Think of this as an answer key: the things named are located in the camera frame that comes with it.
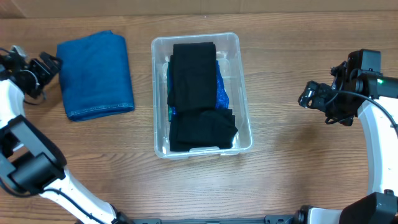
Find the blue towel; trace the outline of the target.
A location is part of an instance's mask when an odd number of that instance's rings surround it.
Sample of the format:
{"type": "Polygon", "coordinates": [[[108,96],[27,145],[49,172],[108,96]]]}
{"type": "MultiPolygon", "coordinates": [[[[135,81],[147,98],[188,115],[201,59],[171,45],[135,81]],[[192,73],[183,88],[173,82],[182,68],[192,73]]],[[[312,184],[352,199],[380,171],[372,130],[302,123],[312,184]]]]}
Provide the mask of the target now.
{"type": "Polygon", "coordinates": [[[110,30],[57,45],[66,116],[86,121],[135,109],[126,40],[110,30]]]}

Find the blue sequin garment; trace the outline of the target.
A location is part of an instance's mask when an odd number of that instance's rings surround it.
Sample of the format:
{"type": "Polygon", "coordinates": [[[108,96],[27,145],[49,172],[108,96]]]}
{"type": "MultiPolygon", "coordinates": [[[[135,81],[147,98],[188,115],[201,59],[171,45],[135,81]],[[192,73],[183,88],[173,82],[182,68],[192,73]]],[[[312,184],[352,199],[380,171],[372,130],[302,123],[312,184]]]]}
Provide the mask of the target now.
{"type": "MultiPolygon", "coordinates": [[[[167,67],[167,96],[172,91],[172,76],[170,74],[170,63],[167,67]]],[[[221,75],[219,61],[216,61],[216,80],[217,80],[217,94],[216,94],[216,109],[228,109],[229,108],[229,97],[224,87],[223,77],[221,75]]],[[[172,120],[172,116],[176,115],[176,109],[173,106],[168,105],[168,119],[169,122],[172,120]]]]}

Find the black garment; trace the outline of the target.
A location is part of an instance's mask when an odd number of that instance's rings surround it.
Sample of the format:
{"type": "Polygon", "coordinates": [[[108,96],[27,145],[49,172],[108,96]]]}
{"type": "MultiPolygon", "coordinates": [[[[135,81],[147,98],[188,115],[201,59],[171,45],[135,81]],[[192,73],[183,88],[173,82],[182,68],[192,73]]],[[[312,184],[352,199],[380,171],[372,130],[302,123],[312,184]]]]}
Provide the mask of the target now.
{"type": "Polygon", "coordinates": [[[198,147],[228,149],[238,129],[219,116],[174,116],[170,124],[170,150],[189,151],[198,147]]]}
{"type": "Polygon", "coordinates": [[[177,141],[186,144],[230,145],[238,132],[231,109],[180,113],[177,119],[177,141]]]}

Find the black cloth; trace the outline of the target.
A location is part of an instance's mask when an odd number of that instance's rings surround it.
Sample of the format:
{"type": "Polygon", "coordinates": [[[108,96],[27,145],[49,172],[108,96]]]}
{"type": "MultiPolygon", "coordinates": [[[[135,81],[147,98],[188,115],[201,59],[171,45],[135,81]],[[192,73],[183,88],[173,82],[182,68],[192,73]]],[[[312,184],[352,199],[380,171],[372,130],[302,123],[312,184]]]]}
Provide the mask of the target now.
{"type": "Polygon", "coordinates": [[[176,112],[213,110],[216,106],[216,46],[213,42],[174,44],[168,104],[176,112]]]}

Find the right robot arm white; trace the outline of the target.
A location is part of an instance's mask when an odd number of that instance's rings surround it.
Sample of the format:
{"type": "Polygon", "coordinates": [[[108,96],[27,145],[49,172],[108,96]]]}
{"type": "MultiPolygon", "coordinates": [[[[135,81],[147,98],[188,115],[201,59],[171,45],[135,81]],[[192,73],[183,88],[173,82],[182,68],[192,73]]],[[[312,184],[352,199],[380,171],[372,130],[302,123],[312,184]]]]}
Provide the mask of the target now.
{"type": "Polygon", "coordinates": [[[326,124],[361,122],[369,166],[367,195],[342,210],[302,206],[291,223],[397,223],[397,79],[381,72],[381,53],[361,49],[331,68],[333,83],[309,81],[298,98],[326,124]]]}

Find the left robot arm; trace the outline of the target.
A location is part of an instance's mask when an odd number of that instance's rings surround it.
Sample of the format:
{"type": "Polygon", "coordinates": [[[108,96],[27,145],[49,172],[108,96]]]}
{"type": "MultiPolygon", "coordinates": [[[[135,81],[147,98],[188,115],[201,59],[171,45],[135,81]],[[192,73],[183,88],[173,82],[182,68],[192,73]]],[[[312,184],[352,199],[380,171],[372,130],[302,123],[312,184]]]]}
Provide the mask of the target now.
{"type": "Polygon", "coordinates": [[[18,198],[39,195],[81,223],[132,223],[70,173],[61,150],[25,117],[25,96],[44,96],[62,60],[46,52],[26,60],[17,45],[1,49],[1,188],[18,198]]]}

